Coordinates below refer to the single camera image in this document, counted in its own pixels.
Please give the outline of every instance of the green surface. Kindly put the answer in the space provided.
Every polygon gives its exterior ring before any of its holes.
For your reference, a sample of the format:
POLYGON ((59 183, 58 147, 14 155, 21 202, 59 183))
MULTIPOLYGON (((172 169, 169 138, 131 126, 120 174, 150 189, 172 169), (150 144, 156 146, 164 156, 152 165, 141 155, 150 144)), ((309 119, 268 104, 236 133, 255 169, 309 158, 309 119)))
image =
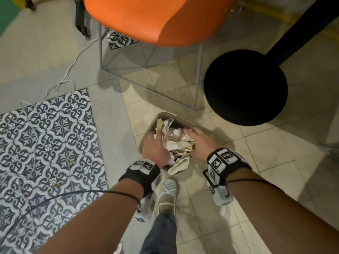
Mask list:
POLYGON ((0 35, 16 17, 20 9, 11 0, 0 0, 0 35))

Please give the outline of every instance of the hand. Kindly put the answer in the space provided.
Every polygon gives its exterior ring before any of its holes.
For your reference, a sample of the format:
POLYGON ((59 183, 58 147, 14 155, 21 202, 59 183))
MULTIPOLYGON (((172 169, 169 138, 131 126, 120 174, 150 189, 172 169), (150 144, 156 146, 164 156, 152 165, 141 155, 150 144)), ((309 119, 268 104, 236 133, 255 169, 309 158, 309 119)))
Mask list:
POLYGON ((159 168, 168 164, 171 158, 170 152, 162 144, 162 132, 158 131, 156 139, 153 133, 148 132, 141 145, 142 158, 147 158, 155 162, 159 168))
POLYGON ((214 138, 205 134, 200 128, 184 129, 184 132, 189 135, 195 142, 195 149, 191 151, 190 155, 196 159, 207 162, 207 157, 220 145, 214 138))

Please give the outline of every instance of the person's left arm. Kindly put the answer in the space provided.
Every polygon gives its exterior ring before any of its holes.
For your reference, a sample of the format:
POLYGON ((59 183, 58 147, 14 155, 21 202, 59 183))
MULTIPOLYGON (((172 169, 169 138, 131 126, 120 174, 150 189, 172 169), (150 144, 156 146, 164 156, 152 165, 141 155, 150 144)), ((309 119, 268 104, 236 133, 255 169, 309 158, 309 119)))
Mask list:
MULTIPOLYGON (((141 200, 151 190, 159 168, 168 163, 169 152, 162 137, 148 134, 143 141, 142 158, 156 165, 149 174, 128 168, 111 190, 133 195, 141 200)), ((112 254, 124 234, 138 203, 120 194, 104 193, 53 235, 37 254, 112 254)))

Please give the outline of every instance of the orange chair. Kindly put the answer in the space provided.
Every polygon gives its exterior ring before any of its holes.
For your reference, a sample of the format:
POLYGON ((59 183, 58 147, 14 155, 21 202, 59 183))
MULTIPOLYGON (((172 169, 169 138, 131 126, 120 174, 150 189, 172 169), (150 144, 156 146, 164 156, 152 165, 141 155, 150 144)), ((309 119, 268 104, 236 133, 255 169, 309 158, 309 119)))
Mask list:
MULTIPOLYGON (((84 0, 84 2, 87 12, 100 24, 141 42, 171 47, 200 43, 196 79, 198 89, 202 42, 218 30, 236 0, 84 0)), ((101 25, 100 38, 103 39, 101 25)), ((102 67, 101 41, 99 45, 102 67)), ((168 99, 162 94, 149 91, 168 99)))

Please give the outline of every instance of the person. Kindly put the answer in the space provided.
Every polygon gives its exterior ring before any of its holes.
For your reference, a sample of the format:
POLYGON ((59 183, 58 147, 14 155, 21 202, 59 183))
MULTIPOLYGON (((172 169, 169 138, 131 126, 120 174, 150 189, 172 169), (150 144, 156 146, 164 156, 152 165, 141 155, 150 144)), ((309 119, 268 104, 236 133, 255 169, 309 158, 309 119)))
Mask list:
MULTIPOLYGON (((197 127, 185 132, 195 141, 191 155, 196 159, 210 162, 213 157, 225 157, 223 154, 229 152, 197 127)), ((339 232, 336 229, 279 188, 263 183, 263 178, 239 157, 230 162, 230 166, 225 165, 223 171, 218 170, 218 180, 227 184, 229 192, 235 196, 272 254, 339 253, 339 232)), ((156 139, 152 134, 146 136, 142 158, 111 188, 119 193, 104 193, 57 231, 37 254, 112 254, 138 208, 138 202, 152 190, 154 182, 158 182, 159 168, 170 158, 160 134, 156 139)), ((165 181, 159 196, 160 214, 140 253, 177 252, 176 194, 175 181, 165 181)))

